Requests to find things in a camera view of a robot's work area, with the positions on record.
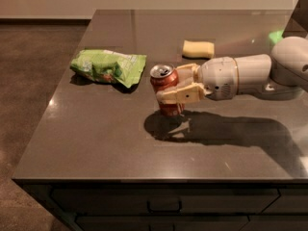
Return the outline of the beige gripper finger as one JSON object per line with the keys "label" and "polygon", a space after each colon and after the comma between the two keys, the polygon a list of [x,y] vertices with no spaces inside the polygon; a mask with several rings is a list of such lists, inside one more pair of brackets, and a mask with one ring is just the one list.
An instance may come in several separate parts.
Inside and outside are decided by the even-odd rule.
{"label": "beige gripper finger", "polygon": [[204,96],[204,86],[199,83],[191,83],[184,87],[171,87],[156,93],[159,103],[187,104],[200,101]]}
{"label": "beige gripper finger", "polygon": [[198,84],[198,64],[184,64],[175,68],[178,74],[177,88]]}

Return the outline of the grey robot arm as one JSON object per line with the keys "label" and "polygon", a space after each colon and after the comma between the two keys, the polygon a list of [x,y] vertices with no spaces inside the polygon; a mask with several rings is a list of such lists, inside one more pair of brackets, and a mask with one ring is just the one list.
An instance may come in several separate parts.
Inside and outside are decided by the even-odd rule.
{"label": "grey robot arm", "polygon": [[308,90],[308,39],[287,37],[267,54],[214,58],[177,68],[179,83],[157,92],[163,104],[228,100],[248,94],[263,100],[290,100]]}

